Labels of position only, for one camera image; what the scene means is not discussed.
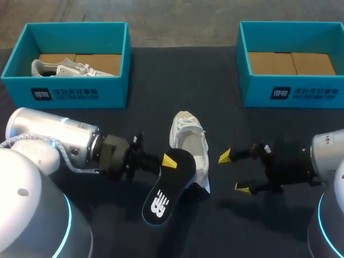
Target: shoelace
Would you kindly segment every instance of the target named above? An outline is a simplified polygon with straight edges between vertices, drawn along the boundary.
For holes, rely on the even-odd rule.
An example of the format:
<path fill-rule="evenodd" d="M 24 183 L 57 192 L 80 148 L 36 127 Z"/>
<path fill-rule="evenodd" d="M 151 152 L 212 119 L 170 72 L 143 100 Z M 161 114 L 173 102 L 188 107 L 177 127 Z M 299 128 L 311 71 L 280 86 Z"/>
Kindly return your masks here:
<path fill-rule="evenodd" d="M 93 68 L 90 68 L 90 66 L 88 64 L 78 63 L 78 65 L 83 67 L 80 69 L 81 74 L 96 76 L 96 72 L 94 71 Z"/>
<path fill-rule="evenodd" d="M 193 121 L 192 119 L 195 117 L 189 117 L 189 118 L 179 118 L 178 119 L 178 124 L 177 124 L 177 129 L 179 130 L 180 128 L 183 128 L 184 126 L 199 126 L 195 121 Z"/>

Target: white sneaker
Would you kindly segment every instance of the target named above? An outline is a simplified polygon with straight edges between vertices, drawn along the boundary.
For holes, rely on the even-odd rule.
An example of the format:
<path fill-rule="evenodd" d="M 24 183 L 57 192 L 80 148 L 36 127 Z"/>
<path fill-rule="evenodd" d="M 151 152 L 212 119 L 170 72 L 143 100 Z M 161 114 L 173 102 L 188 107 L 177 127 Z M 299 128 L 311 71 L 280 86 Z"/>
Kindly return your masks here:
<path fill-rule="evenodd" d="M 114 76 L 90 68 L 88 64 L 75 63 L 68 58 L 61 63 L 43 63 L 36 59 L 31 64 L 32 77 L 80 77 L 80 76 Z"/>
<path fill-rule="evenodd" d="M 185 188 L 196 182 L 210 193 L 208 143 L 204 133 L 205 131 L 195 116 L 188 111 L 181 111 L 173 120 L 170 146 L 188 151 L 196 161 L 196 174 Z"/>

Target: concrete floor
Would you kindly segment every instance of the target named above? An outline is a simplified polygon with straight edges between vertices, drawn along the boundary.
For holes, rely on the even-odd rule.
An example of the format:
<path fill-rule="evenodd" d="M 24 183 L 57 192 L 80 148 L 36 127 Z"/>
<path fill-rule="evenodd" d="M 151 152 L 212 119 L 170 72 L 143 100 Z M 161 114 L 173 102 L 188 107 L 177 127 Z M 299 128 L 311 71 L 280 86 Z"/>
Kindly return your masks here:
<path fill-rule="evenodd" d="M 25 23 L 129 23 L 132 46 L 235 45 L 241 20 L 344 20 L 343 0 L 0 0 L 0 48 Z"/>

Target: black tablecloth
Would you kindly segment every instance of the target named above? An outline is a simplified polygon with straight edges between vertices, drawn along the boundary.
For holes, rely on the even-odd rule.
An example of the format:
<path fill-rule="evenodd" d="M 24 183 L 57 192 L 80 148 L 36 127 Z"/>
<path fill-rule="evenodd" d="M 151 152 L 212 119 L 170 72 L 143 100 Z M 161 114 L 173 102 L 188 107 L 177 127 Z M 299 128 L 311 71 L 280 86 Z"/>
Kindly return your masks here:
<path fill-rule="evenodd" d="M 0 52 L 0 65 L 10 51 Z M 244 109 L 240 100 L 234 47 L 134 48 L 126 110 L 48 110 L 106 133 L 129 137 L 145 133 L 146 151 L 168 148 L 173 117 L 194 114 L 209 143 L 211 197 L 184 200 L 169 223 L 151 227 L 141 207 L 155 183 L 137 172 L 135 181 L 110 182 L 61 168 L 56 184 L 88 219 L 94 257 L 308 257 L 307 223 L 322 187 L 286 187 L 283 196 L 248 196 L 233 190 L 236 180 L 262 178 L 259 161 L 218 165 L 231 145 L 269 143 L 275 136 L 309 143 L 317 133 L 344 127 L 344 111 Z M 0 134 L 15 107 L 0 86 Z"/>

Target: yellow fingertip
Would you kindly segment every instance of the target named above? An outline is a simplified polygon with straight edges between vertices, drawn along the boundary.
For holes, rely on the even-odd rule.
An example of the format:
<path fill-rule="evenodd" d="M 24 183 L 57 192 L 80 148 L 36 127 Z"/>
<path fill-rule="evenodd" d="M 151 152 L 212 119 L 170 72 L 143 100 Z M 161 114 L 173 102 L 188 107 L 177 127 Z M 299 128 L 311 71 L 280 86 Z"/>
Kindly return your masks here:
<path fill-rule="evenodd" d="M 224 154 L 222 154 L 219 158 L 219 163 L 232 162 L 230 159 L 230 152 L 231 152 L 231 148 L 229 148 Z"/>
<path fill-rule="evenodd" d="M 251 194 L 251 191 L 249 190 L 248 187 L 245 187 L 245 188 L 237 188 L 237 185 L 238 185 L 238 183 L 235 184 L 235 188 L 234 188 L 236 191 L 240 191 L 240 192 L 245 192 L 245 193 L 247 193 L 247 194 Z"/>
<path fill-rule="evenodd" d="M 166 154 L 163 156 L 162 165 L 169 168 L 177 168 L 177 162 L 175 162 Z"/>

